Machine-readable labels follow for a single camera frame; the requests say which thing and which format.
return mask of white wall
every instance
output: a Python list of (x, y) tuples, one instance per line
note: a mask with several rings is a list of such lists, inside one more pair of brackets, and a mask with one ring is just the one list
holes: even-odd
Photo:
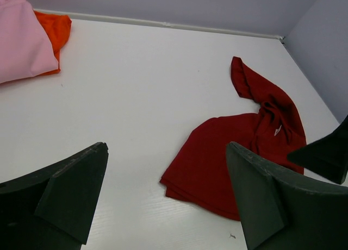
[(318, 0), (285, 44), (338, 121), (348, 114), (348, 0)]
[(287, 35), (315, 0), (29, 0), (35, 8)]

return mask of red cloth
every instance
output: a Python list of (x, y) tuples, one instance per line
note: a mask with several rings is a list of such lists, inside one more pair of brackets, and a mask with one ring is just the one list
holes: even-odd
[(167, 186), (167, 197), (240, 220), (226, 165), (226, 145), (238, 142), (303, 174), (303, 167), (289, 162), (287, 154), (305, 146), (306, 137), (295, 104), (278, 86), (237, 57), (232, 60), (231, 79), (240, 97), (261, 105), (259, 113), (205, 121), (191, 133), (160, 182)]

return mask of white surface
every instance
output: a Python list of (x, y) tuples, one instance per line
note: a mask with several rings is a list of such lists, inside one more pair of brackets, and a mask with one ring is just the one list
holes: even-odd
[(61, 74), (0, 86), (0, 182), (104, 141), (83, 250), (246, 249), (239, 222), (165, 198), (158, 183), (200, 123), (258, 110), (231, 83), (234, 55), (289, 94), (308, 142), (338, 125), (277, 40), (74, 20)]
[(98, 22), (110, 22), (110, 23), (122, 23), (122, 24), (133, 24), (137, 26), (154, 26), (154, 27), (169, 27), (173, 29), (182, 29), (190, 31), (200, 31), (200, 32), (209, 32), (209, 33), (219, 33), (219, 34), (233, 34), (233, 35), (244, 35), (244, 36), (253, 36), (261, 38), (271, 38), (271, 39), (281, 39), (282, 36), (272, 35), (272, 34), (258, 34), (250, 33), (237, 30), (229, 29), (218, 29), (218, 28), (209, 28), (209, 27), (200, 27), (200, 26), (189, 26), (186, 24), (175, 24), (168, 22), (156, 22), (149, 20), (140, 20), (140, 19), (131, 19), (124, 17), (115, 17), (115, 16), (104, 16), (104, 15), (90, 15), (90, 14), (80, 14), (76, 12), (62, 12), (62, 11), (52, 11), (52, 10), (43, 10), (36, 9), (36, 11), (43, 12), (45, 14), (57, 14), (57, 15), (69, 15), (70, 18), (79, 19), (79, 20), (89, 20), (89, 21), (98, 21)]

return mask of orange fabric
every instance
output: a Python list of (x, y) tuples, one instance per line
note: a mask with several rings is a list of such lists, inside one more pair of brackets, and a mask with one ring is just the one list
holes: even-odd
[(70, 36), (71, 20), (67, 15), (50, 15), (34, 11), (36, 18), (46, 31), (52, 43), (55, 58), (58, 60), (58, 69), (40, 75), (50, 75), (60, 72), (60, 49), (66, 44)]

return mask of pink cloth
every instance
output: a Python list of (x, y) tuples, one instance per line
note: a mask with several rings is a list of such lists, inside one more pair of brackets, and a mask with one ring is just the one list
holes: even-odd
[(0, 0), (0, 83), (56, 70), (52, 44), (26, 0)]

